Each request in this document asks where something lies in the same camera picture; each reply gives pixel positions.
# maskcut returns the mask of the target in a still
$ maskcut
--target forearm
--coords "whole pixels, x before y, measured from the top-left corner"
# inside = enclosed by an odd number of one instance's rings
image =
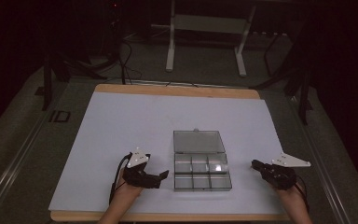
[[[98,224],[116,224],[121,218],[126,214],[127,210],[130,209],[133,202],[138,197],[142,189],[136,187],[128,187],[130,189],[135,189],[135,193],[126,193],[128,189],[121,189],[117,191],[113,197],[112,202],[107,208],[106,212],[101,217]]]
[[[288,190],[276,190],[281,199],[284,210],[290,219],[296,224],[310,224],[310,215],[302,195],[296,188]]]

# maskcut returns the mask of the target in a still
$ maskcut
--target black cable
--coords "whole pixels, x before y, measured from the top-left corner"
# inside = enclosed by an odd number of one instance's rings
[[[125,183],[125,182],[124,182],[123,184],[121,184],[120,186],[118,186],[118,188],[116,188],[116,183],[117,183],[117,181],[118,181],[118,175],[120,174],[121,166],[123,165],[123,162],[124,162],[125,160],[129,160],[129,159],[131,158],[131,156],[132,156],[132,153],[130,153],[130,154],[128,154],[127,156],[125,156],[125,157],[121,160],[120,164],[118,165],[118,168],[117,168],[117,171],[116,171],[116,176],[115,176],[115,181],[113,182],[112,188],[110,189],[109,204],[110,204],[110,202],[112,202],[112,199],[113,199],[113,197],[114,197],[114,195],[115,195],[116,189],[120,188],[120,187]]]
[[[124,181],[123,183],[121,183],[121,184],[115,189],[115,191],[116,191],[117,189],[119,189],[121,186],[123,186],[125,183],[126,183],[125,181]]]
[[[297,175],[297,177],[301,180],[302,185],[304,186],[305,196],[306,196],[306,197],[308,197],[308,193],[307,193],[307,185],[305,184],[304,179],[303,179],[301,176],[299,176],[299,175]]]
[[[298,184],[295,184],[295,187],[298,190],[298,192],[300,192],[300,194],[301,194],[301,196],[302,196],[302,198],[304,200],[304,204],[307,207],[307,211],[309,212],[310,211],[310,205],[308,204],[307,191],[305,190],[305,193],[304,193],[304,191],[300,188],[300,186]]]

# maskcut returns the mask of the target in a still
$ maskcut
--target metal stand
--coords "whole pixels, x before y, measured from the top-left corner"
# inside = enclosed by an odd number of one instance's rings
[[[235,47],[234,52],[239,74],[241,77],[246,77],[242,51],[245,45],[246,37],[249,34],[249,29],[251,27],[254,14],[255,6],[252,6],[252,10],[247,20],[175,14],[175,0],[171,0],[170,45],[168,48],[166,71],[173,71],[173,59],[175,54],[175,30],[192,30],[241,35],[241,42],[237,47]]]

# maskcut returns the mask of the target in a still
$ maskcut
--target wooden table edge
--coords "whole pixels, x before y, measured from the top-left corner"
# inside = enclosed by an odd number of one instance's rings
[[[51,219],[54,221],[98,221],[103,212],[73,212],[73,211],[51,211]],[[121,221],[277,221],[290,220],[286,214],[131,214],[124,215]]]
[[[260,99],[260,95],[255,90],[231,88],[99,84],[95,88],[95,91],[127,94]]]

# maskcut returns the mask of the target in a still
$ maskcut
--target divided storage box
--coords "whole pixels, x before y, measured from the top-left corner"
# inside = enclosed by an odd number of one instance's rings
[[[175,191],[232,189],[218,131],[174,131],[173,144]]]

